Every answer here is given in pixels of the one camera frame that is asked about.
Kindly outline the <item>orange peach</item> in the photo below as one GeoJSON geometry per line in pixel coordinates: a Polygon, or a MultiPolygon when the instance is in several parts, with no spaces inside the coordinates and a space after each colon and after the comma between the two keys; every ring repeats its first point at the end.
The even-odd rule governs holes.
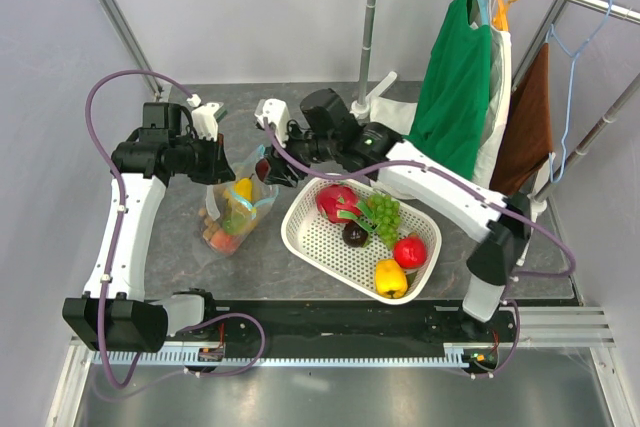
{"type": "Polygon", "coordinates": [[[231,255],[238,247],[238,238],[227,234],[224,230],[217,230],[209,240],[209,245],[221,254],[231,255]]]}

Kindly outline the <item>brown longan bunch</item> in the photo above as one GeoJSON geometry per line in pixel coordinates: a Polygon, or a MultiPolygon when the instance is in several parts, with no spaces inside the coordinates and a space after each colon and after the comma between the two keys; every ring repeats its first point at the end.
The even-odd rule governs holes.
{"type": "Polygon", "coordinates": [[[205,242],[209,243],[214,234],[220,229],[220,226],[218,222],[209,215],[205,207],[201,207],[198,210],[198,217],[202,238],[205,242]]]}

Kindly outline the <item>yellow lemon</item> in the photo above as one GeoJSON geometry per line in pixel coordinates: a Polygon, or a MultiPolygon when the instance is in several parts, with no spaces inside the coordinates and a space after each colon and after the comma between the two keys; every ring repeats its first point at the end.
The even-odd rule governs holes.
{"type": "Polygon", "coordinates": [[[233,187],[233,192],[242,200],[253,203],[253,182],[250,177],[241,178],[233,187]]]}

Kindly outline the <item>clear zip top bag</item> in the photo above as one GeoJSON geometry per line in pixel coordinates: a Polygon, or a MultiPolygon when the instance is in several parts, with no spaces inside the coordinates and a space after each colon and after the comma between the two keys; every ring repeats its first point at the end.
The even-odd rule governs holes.
{"type": "Polygon", "coordinates": [[[233,255],[271,211],[279,187],[265,184],[256,173],[265,154],[265,146],[259,145],[232,165],[234,181],[206,187],[193,246],[200,266],[233,255]]]}

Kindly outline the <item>dark red plum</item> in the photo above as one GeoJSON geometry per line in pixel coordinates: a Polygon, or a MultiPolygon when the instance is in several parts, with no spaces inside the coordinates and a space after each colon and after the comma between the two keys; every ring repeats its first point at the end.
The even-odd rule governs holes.
{"type": "Polygon", "coordinates": [[[256,176],[262,181],[265,182],[271,170],[271,166],[269,161],[266,158],[260,159],[255,166],[256,176]]]}

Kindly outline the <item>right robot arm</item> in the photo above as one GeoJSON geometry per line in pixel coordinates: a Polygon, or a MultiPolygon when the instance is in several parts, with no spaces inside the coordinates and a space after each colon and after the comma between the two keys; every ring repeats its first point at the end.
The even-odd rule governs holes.
{"type": "Polygon", "coordinates": [[[258,104],[257,125],[271,142],[258,169],[262,180],[294,187],[312,165],[334,161],[347,178],[367,176],[454,222],[477,243],[466,261],[471,279],[457,324],[465,338],[483,339],[494,328],[494,312],[531,236],[528,201],[509,199],[451,172],[379,122],[359,123],[330,88],[309,94],[300,109],[306,128],[291,119],[285,102],[258,104]]]}

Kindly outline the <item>orange green mango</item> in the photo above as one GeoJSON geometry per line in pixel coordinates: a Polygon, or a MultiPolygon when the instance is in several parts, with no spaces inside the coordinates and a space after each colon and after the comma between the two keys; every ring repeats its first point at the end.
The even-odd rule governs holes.
{"type": "Polygon", "coordinates": [[[228,200],[225,207],[222,228],[232,236],[246,236],[253,231],[258,223],[258,216],[254,210],[244,204],[228,200]]]}

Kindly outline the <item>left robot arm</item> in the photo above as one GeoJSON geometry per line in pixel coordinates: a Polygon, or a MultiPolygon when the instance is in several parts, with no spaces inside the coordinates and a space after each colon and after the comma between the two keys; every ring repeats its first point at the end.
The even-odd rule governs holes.
{"type": "Polygon", "coordinates": [[[155,353],[183,329],[198,340],[218,332],[213,297],[202,289],[146,301],[145,266],[154,220],[173,176],[208,186],[234,180],[218,131],[224,114],[219,103],[189,110],[147,102],[141,127],[113,151],[117,173],[96,265],[81,296],[66,299],[62,309],[89,349],[155,353]]]}

